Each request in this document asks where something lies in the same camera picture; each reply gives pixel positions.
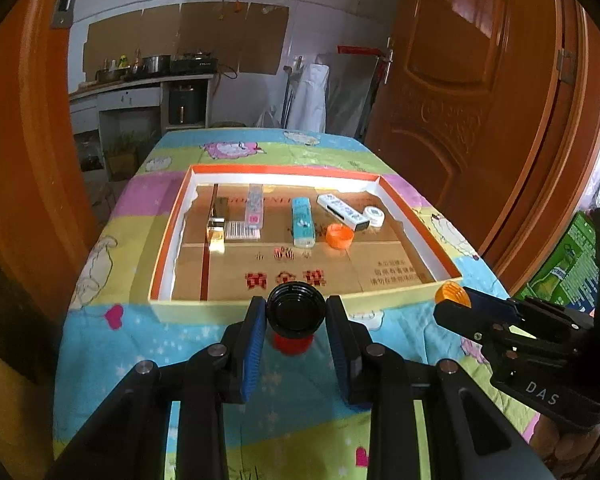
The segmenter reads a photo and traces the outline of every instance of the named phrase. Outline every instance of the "cooking pot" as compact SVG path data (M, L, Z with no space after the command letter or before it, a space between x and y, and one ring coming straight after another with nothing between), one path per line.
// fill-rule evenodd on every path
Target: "cooking pot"
M169 73L171 56L149 56L142 58L142 72L149 75Z

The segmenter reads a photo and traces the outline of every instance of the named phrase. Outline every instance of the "metal bolt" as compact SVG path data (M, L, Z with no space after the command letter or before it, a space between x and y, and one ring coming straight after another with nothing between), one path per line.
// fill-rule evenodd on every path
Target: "metal bolt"
M135 367L136 372L145 375L154 369L153 361L140 361Z
M380 343L371 343L366 347L366 353L373 357L382 357L384 355L384 346Z
M215 343L206 349L206 351L209 352L211 357L222 357L226 354L226 346L222 343Z
M438 363L438 366L445 374L451 375L458 371L458 363L452 359L442 359L442 361Z

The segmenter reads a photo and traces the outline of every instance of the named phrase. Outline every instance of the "door panel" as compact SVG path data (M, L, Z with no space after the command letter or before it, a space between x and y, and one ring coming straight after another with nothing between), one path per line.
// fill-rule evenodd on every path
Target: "door panel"
M538 152L557 86L560 0L400 0L366 144L478 251Z

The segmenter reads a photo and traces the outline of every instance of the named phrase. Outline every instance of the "colorful patterned tablecloth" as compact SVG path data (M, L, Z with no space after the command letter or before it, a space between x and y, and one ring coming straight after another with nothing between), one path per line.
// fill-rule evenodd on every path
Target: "colorful patterned tablecloth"
M129 181L75 287L56 375L56 454L138 361L187 360L218 341L224 326L161 324L148 288L171 206L191 164L327 166L383 174L424 221L462 272L463 285L507 293L466 239L404 179L348 137L275 129L187 130L164 136ZM535 413L489 384L480 347L443 328L434 303L375 312L364 322L376 342L404 358L435 364L455 359L527 439ZM165 478L174 478L178 404L172 409ZM260 382L245 406L224 409L231 480L366 478L369 412L340 400L324 326L303 355L265 343ZM421 460L428 476L426 456Z

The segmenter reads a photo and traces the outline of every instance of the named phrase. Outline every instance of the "barcode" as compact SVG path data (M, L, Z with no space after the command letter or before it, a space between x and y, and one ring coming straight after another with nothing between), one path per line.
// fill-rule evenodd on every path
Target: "barcode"
M260 229L248 227L245 222L229 221L224 224L225 240L260 240Z

